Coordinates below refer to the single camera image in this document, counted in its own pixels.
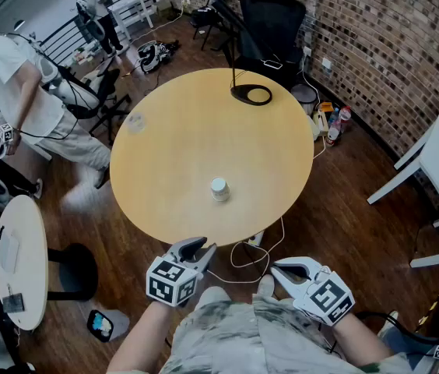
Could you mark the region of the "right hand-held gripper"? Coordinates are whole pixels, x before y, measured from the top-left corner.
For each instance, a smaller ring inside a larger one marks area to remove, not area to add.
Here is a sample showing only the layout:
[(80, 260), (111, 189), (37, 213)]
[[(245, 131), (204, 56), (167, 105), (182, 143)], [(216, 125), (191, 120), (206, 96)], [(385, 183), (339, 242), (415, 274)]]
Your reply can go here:
[[(294, 298), (293, 306), (306, 317), (334, 326), (355, 305), (351, 290), (335, 272), (320, 272), (322, 265), (308, 256), (279, 259), (271, 273), (286, 293)], [(322, 280), (315, 280), (323, 275)]]

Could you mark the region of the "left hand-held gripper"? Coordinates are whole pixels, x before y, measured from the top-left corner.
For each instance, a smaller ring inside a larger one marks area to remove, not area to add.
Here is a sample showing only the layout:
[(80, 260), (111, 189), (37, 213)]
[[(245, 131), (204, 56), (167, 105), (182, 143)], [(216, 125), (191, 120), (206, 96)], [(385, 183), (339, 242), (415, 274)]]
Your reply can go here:
[(146, 295), (171, 307), (184, 306), (195, 294), (217, 249), (202, 249), (207, 237), (192, 237), (173, 244), (154, 259), (146, 272)]

